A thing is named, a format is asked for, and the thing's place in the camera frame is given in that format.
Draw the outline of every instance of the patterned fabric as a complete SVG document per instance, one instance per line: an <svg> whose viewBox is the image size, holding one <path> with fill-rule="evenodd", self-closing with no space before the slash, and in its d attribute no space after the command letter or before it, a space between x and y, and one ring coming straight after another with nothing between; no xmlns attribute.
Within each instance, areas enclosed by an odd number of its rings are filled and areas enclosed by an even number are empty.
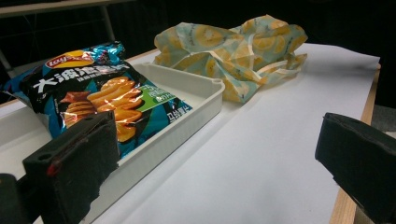
<svg viewBox="0 0 396 224"><path fill-rule="evenodd" d="M262 85L295 77L307 55L294 51L307 39L298 25L269 15L233 29L182 22L155 37L154 63L220 78L225 100L245 103Z"/></svg>

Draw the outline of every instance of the plastic tray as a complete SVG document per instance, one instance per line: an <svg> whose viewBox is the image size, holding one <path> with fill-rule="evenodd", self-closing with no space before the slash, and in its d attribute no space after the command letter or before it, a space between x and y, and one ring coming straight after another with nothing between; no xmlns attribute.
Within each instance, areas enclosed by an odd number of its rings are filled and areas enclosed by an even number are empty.
<svg viewBox="0 0 396 224"><path fill-rule="evenodd" d="M90 213L84 220L86 223L105 212L221 110L224 84L220 79L200 77L152 63L139 63L133 67L158 87L187 102L193 110L119 161L120 167L107 178L100 188L100 196L92 202Z"/></svg>

